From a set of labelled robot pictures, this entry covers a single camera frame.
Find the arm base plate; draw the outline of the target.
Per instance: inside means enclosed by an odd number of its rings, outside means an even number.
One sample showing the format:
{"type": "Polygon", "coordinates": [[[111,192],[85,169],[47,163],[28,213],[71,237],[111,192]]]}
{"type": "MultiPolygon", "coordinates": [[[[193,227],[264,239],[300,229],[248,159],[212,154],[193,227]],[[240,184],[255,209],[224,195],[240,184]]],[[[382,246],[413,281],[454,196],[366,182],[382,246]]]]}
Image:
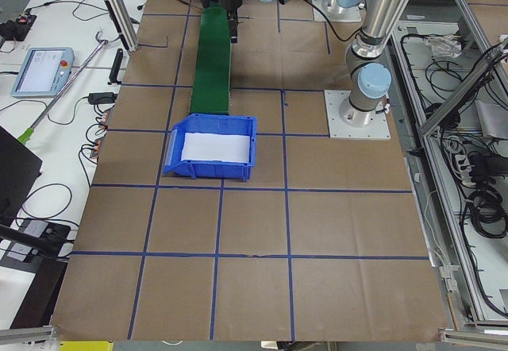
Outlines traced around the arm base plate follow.
{"type": "Polygon", "coordinates": [[[312,0],[312,3],[325,14],[330,21],[361,22],[358,5],[364,0],[312,0]]]}
{"type": "Polygon", "coordinates": [[[352,107],[351,91],[324,90],[329,137],[342,140],[388,141],[387,115],[381,101],[371,112],[352,107]]]}

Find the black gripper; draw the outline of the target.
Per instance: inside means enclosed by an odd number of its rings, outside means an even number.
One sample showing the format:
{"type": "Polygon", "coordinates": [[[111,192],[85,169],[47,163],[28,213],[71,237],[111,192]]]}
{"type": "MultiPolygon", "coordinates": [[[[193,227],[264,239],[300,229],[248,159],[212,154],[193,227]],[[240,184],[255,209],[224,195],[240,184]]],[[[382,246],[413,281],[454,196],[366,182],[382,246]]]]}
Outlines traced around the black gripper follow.
{"type": "Polygon", "coordinates": [[[238,41],[238,16],[236,10],[241,7],[241,0],[219,0],[220,5],[228,11],[229,38],[232,44],[238,41]]]}

